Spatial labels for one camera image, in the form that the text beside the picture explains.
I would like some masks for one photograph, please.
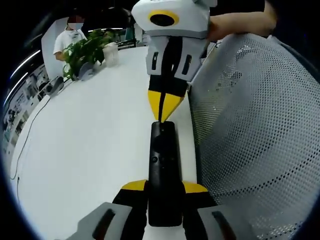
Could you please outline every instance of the black bar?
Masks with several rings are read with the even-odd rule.
[[[214,211],[212,215],[219,224],[224,239],[237,240],[237,237],[234,231],[232,230],[230,224],[226,220],[225,216],[220,211]]]
[[[108,209],[104,213],[104,215],[102,216],[102,218],[100,219],[99,223],[97,224],[96,228],[94,229],[94,231],[92,233],[92,237],[95,240],[105,239],[109,225],[115,215],[116,214],[114,213],[114,211],[112,211],[112,209]]]
[[[182,223],[185,188],[178,156],[175,124],[154,122],[148,180],[148,219],[153,227],[174,227]]]

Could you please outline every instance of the ceiling light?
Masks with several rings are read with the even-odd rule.
[[[122,27],[110,27],[109,29],[113,29],[113,30],[122,30],[123,28]],[[98,29],[95,29],[95,30],[107,30],[107,28],[98,28]]]
[[[10,97],[10,95],[13,93],[13,91],[16,89],[16,87],[19,85],[19,83],[28,75],[28,72],[26,72],[21,78],[20,80],[14,85],[14,87],[12,88],[12,90],[9,92],[8,96],[5,98],[3,106],[6,104],[8,98]]]
[[[10,78],[12,78],[12,76],[23,66],[26,64],[26,62],[28,62],[30,59],[32,59],[35,55],[37,55],[38,53],[40,53],[41,50],[36,51],[35,53],[33,53],[32,55],[30,55],[28,58],[26,58],[17,68],[16,70],[14,70],[14,72],[12,73],[12,75],[10,76]]]

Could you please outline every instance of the white jar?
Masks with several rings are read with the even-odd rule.
[[[103,54],[105,59],[105,65],[110,68],[119,64],[119,52],[118,45],[115,42],[111,42],[104,46]]]

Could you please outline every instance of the white t-shirt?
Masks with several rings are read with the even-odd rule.
[[[70,44],[75,44],[82,39],[87,39],[84,33],[80,30],[64,30],[59,36],[56,38],[54,43],[53,54],[57,52],[62,52],[65,48],[67,48]],[[62,69],[67,64],[65,61],[62,61]]]

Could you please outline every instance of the person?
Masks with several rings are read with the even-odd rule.
[[[208,40],[229,34],[273,35],[320,69],[318,33],[314,28],[317,7],[305,0],[219,0],[210,11]]]
[[[63,50],[70,44],[75,44],[82,39],[87,39],[81,28],[84,24],[84,19],[79,16],[71,16],[67,20],[67,26],[65,30],[59,34],[55,40],[53,54],[55,59],[64,62],[65,58]]]

